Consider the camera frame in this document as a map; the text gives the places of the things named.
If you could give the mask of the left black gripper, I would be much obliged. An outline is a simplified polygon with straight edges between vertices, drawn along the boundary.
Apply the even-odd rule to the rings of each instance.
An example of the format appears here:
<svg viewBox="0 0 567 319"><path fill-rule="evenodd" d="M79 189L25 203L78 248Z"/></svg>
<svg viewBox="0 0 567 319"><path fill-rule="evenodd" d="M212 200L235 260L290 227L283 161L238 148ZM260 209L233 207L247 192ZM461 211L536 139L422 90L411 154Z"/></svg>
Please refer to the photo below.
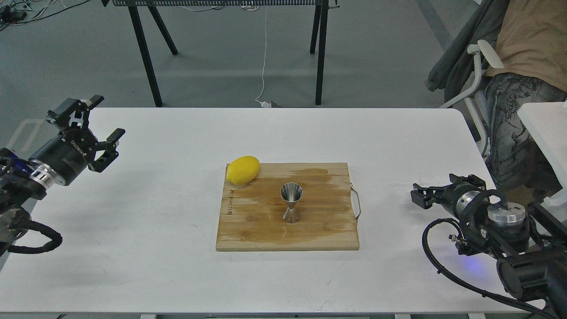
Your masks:
<svg viewBox="0 0 567 319"><path fill-rule="evenodd" d="M89 113L105 97L94 95L89 100L68 98L48 111L46 121L55 125L59 134L31 155L35 165L48 165L58 175L56 183L68 186L85 170L104 171L117 157L119 139L126 133L117 128L105 141L96 141L89 129Z"/></svg>

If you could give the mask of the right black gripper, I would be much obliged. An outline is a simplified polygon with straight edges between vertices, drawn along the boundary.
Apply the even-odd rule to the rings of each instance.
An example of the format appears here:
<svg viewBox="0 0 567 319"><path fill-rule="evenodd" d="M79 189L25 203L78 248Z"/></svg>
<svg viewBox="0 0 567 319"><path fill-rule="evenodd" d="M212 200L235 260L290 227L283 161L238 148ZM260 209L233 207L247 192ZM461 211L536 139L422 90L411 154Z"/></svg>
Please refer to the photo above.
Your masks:
<svg viewBox="0 0 567 319"><path fill-rule="evenodd" d="M465 211L470 202L483 191L486 182L478 176L457 176L450 174L447 186L423 187L414 183L411 190L411 200L423 209L430 209L433 204L441 204L455 218L469 218L470 212Z"/></svg>

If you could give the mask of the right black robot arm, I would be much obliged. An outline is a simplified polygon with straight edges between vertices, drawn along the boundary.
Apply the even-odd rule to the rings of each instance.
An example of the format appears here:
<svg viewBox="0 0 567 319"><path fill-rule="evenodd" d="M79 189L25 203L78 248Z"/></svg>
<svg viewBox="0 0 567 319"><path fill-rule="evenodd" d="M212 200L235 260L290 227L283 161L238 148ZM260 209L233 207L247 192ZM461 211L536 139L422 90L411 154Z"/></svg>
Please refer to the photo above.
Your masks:
<svg viewBox="0 0 567 319"><path fill-rule="evenodd" d="M447 186L413 185L411 200L423 209L439 204L451 214L426 226L423 250L431 264L454 283L504 305L548 319L566 317L566 227L540 204L509 202L478 176L449 175ZM441 223L461 256L484 253L496 259L498 277L509 297L471 285L447 270L428 244L429 231Z"/></svg>

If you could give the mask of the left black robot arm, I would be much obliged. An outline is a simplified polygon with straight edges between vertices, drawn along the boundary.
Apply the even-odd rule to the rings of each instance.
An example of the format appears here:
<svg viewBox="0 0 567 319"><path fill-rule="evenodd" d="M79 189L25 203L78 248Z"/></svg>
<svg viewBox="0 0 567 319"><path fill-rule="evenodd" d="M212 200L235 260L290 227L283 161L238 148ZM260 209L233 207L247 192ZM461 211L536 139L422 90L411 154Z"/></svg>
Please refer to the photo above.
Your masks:
<svg viewBox="0 0 567 319"><path fill-rule="evenodd" d="M58 135L28 159L19 158L8 148L1 149L0 234L1 253L40 254L62 244L62 236L32 220L23 208L29 199L42 200L53 184L68 186L81 172L104 171L118 156L116 148L125 134L115 129L99 141L89 129L89 114L104 98L66 99L46 120Z"/></svg>

